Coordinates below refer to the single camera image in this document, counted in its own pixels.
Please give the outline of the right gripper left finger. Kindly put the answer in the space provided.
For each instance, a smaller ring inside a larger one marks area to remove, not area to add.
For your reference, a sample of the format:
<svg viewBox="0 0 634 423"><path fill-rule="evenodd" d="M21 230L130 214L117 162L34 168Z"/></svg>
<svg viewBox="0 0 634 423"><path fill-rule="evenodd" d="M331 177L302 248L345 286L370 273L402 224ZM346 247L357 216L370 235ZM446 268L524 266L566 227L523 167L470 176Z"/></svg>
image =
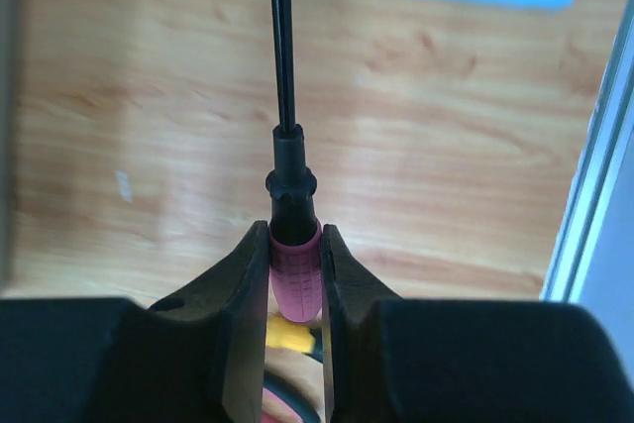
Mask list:
<svg viewBox="0 0 634 423"><path fill-rule="evenodd" d="M268 293L267 225L176 292L5 299L5 422L258 422Z"/></svg>

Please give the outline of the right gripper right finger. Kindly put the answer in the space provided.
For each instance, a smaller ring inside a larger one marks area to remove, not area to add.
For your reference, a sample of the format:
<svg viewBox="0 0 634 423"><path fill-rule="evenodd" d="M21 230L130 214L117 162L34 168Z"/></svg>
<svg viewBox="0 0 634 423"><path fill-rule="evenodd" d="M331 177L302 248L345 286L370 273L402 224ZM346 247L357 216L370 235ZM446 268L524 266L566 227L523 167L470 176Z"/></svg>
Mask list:
<svg viewBox="0 0 634 423"><path fill-rule="evenodd" d="M331 422L629 422L633 391L602 327L563 303L398 296L321 239Z"/></svg>

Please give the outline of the red black thin screwdriver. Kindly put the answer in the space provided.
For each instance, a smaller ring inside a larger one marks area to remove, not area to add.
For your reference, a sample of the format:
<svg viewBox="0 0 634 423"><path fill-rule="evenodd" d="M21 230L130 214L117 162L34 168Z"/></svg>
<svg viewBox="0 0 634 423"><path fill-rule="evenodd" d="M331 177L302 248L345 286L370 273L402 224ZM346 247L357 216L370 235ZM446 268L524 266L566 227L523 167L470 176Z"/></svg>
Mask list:
<svg viewBox="0 0 634 423"><path fill-rule="evenodd" d="M279 124L272 133L274 166L265 186L271 198L274 296L285 318L306 323L322 306L322 229L313 203L317 180L306 163L304 133L295 118L291 6L291 0L271 0Z"/></svg>

